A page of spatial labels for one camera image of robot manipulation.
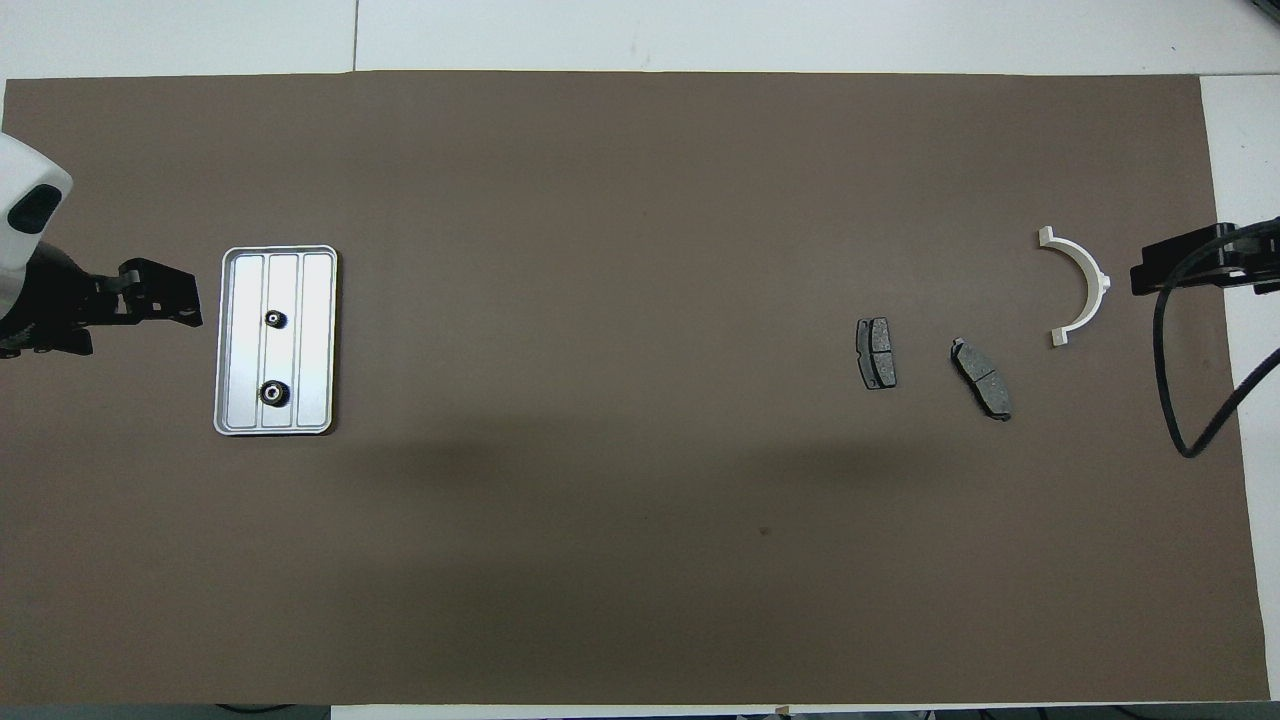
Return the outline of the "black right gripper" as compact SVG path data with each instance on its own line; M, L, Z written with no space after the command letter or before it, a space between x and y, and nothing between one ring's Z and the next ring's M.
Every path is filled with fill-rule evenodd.
M1135 296L1157 293L1185 258L1211 240L1220 240L1213 256L1193 265L1178 288L1254 286L1256 295L1276 293L1279 282L1279 219L1248 225L1207 225L1140 250L1140 263L1130 269Z

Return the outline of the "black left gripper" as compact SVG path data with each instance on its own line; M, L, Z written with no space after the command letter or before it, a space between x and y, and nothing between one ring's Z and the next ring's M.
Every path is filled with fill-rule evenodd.
M198 328L204 324L198 284L193 274L161 263L133 258L119 266L118 291L124 302L124 323L169 320ZM93 354L88 331L28 331L73 325L111 325L119 296L101 283L105 275L92 275L65 252L51 245L38 245L23 272L3 270L1 357L63 352L76 356Z

